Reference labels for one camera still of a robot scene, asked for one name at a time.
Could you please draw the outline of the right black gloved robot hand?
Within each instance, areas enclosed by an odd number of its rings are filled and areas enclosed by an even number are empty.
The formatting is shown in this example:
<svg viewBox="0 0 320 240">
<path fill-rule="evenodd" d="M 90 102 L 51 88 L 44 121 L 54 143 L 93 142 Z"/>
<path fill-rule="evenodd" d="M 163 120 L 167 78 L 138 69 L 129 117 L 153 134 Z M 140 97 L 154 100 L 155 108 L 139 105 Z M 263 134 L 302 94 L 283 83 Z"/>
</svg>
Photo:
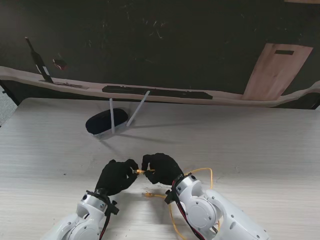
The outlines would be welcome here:
<svg viewBox="0 0 320 240">
<path fill-rule="evenodd" d="M 173 181 L 183 175 L 178 163 L 164 153 L 146 154 L 142 158 L 141 169 L 152 184 L 171 186 Z"/>
</svg>

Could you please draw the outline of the left black gloved robot hand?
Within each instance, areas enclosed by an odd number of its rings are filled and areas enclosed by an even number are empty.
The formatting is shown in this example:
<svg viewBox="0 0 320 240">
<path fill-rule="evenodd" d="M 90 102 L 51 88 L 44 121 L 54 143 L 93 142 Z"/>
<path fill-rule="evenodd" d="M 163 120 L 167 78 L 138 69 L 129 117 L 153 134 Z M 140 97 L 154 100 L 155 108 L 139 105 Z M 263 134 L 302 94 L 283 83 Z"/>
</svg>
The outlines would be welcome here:
<svg viewBox="0 0 320 240">
<path fill-rule="evenodd" d="M 107 196 L 113 196 L 128 189 L 137 179 L 138 164 L 133 159 L 124 162 L 112 159 L 103 168 L 97 181 L 96 190 L 105 190 Z"/>
</svg>

